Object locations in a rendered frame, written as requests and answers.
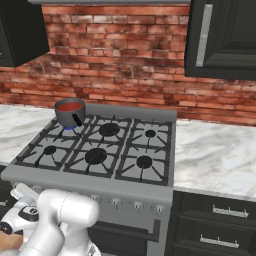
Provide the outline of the black base cupboard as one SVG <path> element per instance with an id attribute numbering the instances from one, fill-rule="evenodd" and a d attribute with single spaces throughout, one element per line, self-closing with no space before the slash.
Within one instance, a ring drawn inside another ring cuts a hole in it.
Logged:
<path id="1" fill-rule="evenodd" d="M 16 203 L 16 199 L 11 196 L 12 185 L 9 181 L 1 179 L 1 173 L 5 169 L 4 165 L 0 165 L 0 220 Z"/>

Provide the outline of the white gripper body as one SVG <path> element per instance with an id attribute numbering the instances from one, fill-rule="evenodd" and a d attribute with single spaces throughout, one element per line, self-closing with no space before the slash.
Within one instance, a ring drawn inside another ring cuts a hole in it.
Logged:
<path id="1" fill-rule="evenodd" d="M 22 205 L 35 205 L 39 198 L 39 194 L 24 183 L 17 183 L 10 194 Z"/>

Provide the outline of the black wall cupboard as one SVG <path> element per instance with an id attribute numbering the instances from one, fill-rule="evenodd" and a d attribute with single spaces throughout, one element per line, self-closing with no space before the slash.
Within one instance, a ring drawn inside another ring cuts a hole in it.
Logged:
<path id="1" fill-rule="evenodd" d="M 41 5 L 0 0 L 0 67 L 18 67 L 49 51 Z"/>

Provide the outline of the black wall cupboard door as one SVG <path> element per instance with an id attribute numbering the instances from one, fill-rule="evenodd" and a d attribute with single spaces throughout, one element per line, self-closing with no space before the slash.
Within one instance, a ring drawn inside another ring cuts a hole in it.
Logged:
<path id="1" fill-rule="evenodd" d="M 213 5 L 204 65 L 196 66 L 204 6 Z M 256 0 L 191 0 L 186 77 L 256 81 Z"/>

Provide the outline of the grey gas stove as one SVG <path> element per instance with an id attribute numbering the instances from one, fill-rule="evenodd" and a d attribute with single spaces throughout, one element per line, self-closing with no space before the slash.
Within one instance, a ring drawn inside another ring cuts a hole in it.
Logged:
<path id="1" fill-rule="evenodd" d="M 103 256 L 164 256 L 173 198 L 177 114 L 89 104 L 82 126 L 52 120 L 7 166 L 13 184 L 100 196 L 89 230 Z M 113 198 L 121 203 L 112 204 Z M 134 202 L 142 202 L 136 210 Z M 165 210 L 155 211 L 156 205 Z"/>

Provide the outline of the black drawer front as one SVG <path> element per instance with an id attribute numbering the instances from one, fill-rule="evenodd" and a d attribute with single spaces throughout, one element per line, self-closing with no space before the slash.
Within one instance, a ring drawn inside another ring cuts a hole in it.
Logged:
<path id="1" fill-rule="evenodd" d="M 215 197 L 209 195 L 180 192 L 177 197 L 179 200 L 177 210 L 179 213 L 191 216 L 209 217 L 210 219 L 246 223 L 256 226 L 256 202 L 242 201 L 230 198 Z M 212 207 L 243 212 L 244 209 L 249 213 L 248 218 L 240 218 L 212 213 Z"/>
<path id="2" fill-rule="evenodd" d="M 215 249 L 193 248 L 190 246 L 172 244 L 170 256 L 256 256 L 248 252 L 235 252 L 232 250 L 219 251 Z"/>
<path id="3" fill-rule="evenodd" d="M 219 245 L 212 245 L 200 242 L 200 235 L 205 238 L 222 241 L 237 242 L 240 244 L 238 249 Z M 197 217 L 179 216 L 177 233 L 175 240 L 191 247 L 215 249 L 219 251 L 232 250 L 235 252 L 256 253 L 256 230 L 238 224 L 229 224 L 216 220 L 200 219 Z"/>

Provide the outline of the red marinara sauce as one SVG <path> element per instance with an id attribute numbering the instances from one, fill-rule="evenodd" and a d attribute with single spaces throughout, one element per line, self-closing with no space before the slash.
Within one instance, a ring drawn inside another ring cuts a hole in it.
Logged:
<path id="1" fill-rule="evenodd" d="M 62 112 L 71 112 L 76 111 L 77 109 L 80 109 L 83 107 L 83 104 L 80 102 L 66 102 L 57 107 L 58 111 Z"/>

